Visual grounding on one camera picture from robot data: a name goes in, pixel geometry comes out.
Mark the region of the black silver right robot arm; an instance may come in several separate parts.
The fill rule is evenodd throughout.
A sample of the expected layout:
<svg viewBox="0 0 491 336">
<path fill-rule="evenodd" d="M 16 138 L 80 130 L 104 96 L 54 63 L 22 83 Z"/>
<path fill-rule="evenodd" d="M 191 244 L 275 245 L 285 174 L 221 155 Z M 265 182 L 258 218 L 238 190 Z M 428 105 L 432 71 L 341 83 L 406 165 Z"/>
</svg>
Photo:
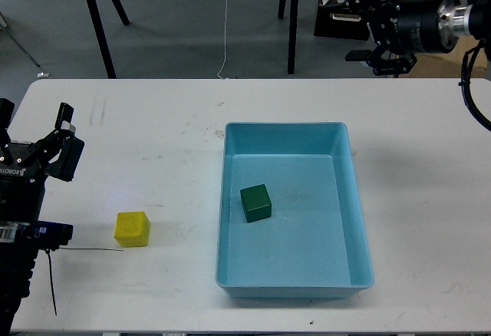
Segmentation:
<svg viewBox="0 0 491 336">
<path fill-rule="evenodd" d="M 377 76 L 409 73 L 418 54 L 448 54 L 462 37 L 477 45 L 463 56 L 461 77 L 472 74 L 481 50 L 490 50 L 490 0 L 331 0 L 328 7 L 370 29 L 373 50 L 353 50 L 346 61 L 361 62 Z"/>
</svg>

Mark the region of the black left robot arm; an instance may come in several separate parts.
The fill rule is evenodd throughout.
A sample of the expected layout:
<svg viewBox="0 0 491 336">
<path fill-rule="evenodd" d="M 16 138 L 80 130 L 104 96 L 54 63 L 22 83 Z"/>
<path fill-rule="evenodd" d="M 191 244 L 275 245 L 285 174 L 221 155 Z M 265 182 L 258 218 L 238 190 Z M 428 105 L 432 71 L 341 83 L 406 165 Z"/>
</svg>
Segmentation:
<svg viewBox="0 0 491 336">
<path fill-rule="evenodd" d="M 11 331 L 21 300 L 30 294 L 35 259 L 67 245 L 73 227 L 39 219 L 45 181 L 72 181 L 84 149 L 71 123 L 74 109 L 62 103 L 54 129 L 35 143 L 8 135 L 15 105 L 1 100 L 1 333 Z"/>
</svg>

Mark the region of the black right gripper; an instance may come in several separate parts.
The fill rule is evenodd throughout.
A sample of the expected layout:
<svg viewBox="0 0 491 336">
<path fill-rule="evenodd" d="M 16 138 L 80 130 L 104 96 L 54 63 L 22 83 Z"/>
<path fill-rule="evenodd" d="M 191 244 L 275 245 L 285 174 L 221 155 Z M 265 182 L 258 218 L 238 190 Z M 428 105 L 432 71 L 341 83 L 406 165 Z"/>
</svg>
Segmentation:
<svg viewBox="0 0 491 336">
<path fill-rule="evenodd" d="M 384 58 L 382 47 L 349 51 L 347 62 L 360 62 L 376 76 L 408 74 L 417 63 L 414 54 L 449 53 L 457 43 L 450 14 L 460 0 L 328 0 L 328 8 L 369 8 L 367 21 L 374 41 L 398 55 Z"/>
</svg>

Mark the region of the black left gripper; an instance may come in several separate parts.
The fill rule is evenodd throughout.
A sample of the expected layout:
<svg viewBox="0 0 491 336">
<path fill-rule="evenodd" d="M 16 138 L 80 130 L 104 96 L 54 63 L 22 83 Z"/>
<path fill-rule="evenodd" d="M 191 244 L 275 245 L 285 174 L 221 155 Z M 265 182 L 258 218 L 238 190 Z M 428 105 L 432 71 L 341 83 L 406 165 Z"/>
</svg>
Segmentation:
<svg viewBox="0 0 491 336">
<path fill-rule="evenodd" d="M 44 182 L 47 176 L 70 182 L 84 149 L 84 141 L 75 136 L 71 124 L 74 108 L 62 102 L 54 124 L 54 130 L 37 142 L 38 157 L 28 165 L 21 165 L 30 147 L 27 143 L 10 143 L 8 128 L 15 104 L 0 99 L 1 147 L 8 144 L 12 162 L 1 153 L 1 221 L 32 224 L 38 220 L 44 198 Z"/>
</svg>

